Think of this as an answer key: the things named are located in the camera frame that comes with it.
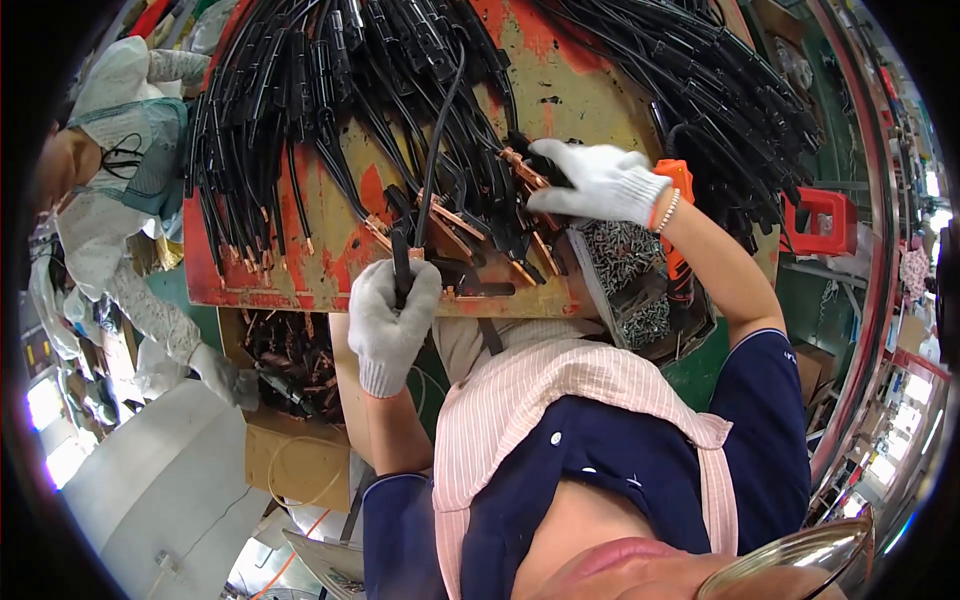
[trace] gloved hand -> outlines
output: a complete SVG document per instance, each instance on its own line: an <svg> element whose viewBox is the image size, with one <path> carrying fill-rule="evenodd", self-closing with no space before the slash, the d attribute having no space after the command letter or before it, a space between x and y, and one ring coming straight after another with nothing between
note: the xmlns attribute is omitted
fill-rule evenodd
<svg viewBox="0 0 960 600"><path fill-rule="evenodd" d="M530 196L527 208L603 221L631 221L650 228L657 197L673 180L650 172L650 161L639 152L615 146L564 144L538 139L530 150L550 158L576 189L551 187Z"/></svg>
<svg viewBox="0 0 960 600"><path fill-rule="evenodd" d="M246 411L255 411L259 406L256 371L237 369L226 356L207 344L197 346L187 366L230 406L239 406Z"/></svg>
<svg viewBox="0 0 960 600"><path fill-rule="evenodd" d="M360 386L371 396L396 396L403 390L440 303L437 267L411 260L410 270L414 284L400 311L393 260L371 264L350 289L347 343L360 359Z"/></svg>

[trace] screwdriver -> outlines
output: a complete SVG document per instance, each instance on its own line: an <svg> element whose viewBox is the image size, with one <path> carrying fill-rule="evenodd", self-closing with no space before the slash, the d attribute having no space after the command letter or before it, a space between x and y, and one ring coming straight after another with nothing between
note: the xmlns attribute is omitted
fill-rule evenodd
<svg viewBox="0 0 960 600"><path fill-rule="evenodd" d="M664 158L654 167L654 173L673 180L680 197L693 204L693 176L686 168L685 160ZM689 325L689 309L693 304L693 271L686 264L680 251L665 237L660 237L663 253L666 255L666 297L670 302L670 328L677 334L677 354L680 355L680 336Z"/></svg>

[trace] worn painted board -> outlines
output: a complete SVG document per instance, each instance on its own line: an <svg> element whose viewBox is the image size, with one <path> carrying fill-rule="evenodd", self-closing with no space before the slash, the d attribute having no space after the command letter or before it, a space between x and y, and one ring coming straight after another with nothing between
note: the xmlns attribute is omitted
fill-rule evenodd
<svg viewBox="0 0 960 600"><path fill-rule="evenodd" d="M243 10L242 0L235 13ZM660 155L643 93L603 59L553 31L535 9L524 2L472 0L494 40L509 53L520 128L531 137L576 138L587 144L609 143ZM733 0L721 0L735 34L744 36L745 26ZM506 131L502 110L491 102L486 90L477 96L494 127ZM367 210L390 220L382 191L400 177L375 142L355 121L341 124L344 152L352 167L361 200ZM372 261L387 257L371 234L350 212L347 201L324 171L315 151L305 145L295 150L298 181L316 253L308 254L287 177L286 160L280 186L284 231L287 234L287 265L269 272L269 280L248 274L243 265L227 265L226 288L209 255L200 206L195 199L183 204L184 264L191 302L218 306L346 311L350 283ZM517 292L511 297L487 299L444 298L439 314L485 317L575 317L593 316L595 309L576 260L561 244L568 277L549 276L547 284L531 286L493 249L488 265L480 271L484 281L512 281ZM769 255L761 257L766 260ZM545 276L548 270L534 252L528 255Z"/></svg>

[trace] red plastic stool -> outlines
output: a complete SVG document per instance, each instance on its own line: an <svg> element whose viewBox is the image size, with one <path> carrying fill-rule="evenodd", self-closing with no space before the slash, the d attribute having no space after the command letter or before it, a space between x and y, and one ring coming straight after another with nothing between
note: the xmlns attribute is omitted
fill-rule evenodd
<svg viewBox="0 0 960 600"><path fill-rule="evenodd" d="M797 231L797 209L784 196L783 204L786 210L783 221L790 234L794 252L799 256L853 256L856 253L856 206L840 192L827 192L812 187L797 189L800 191L800 208L810 211L810 233ZM821 214L833 217L833 231L829 235L820 234L817 215ZM785 235L780 236L780 243L788 248Z"/></svg>

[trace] black strap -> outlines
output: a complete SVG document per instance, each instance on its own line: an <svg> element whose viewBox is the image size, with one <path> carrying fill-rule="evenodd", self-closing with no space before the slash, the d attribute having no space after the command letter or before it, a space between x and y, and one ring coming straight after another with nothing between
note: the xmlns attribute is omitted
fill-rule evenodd
<svg viewBox="0 0 960 600"><path fill-rule="evenodd" d="M500 339L500 334L496 332L496 327L493 326L493 319L477 319L477 324L480 326L480 333L483 335L484 348L490 351L490 356L496 356L502 352L503 340Z"/></svg>

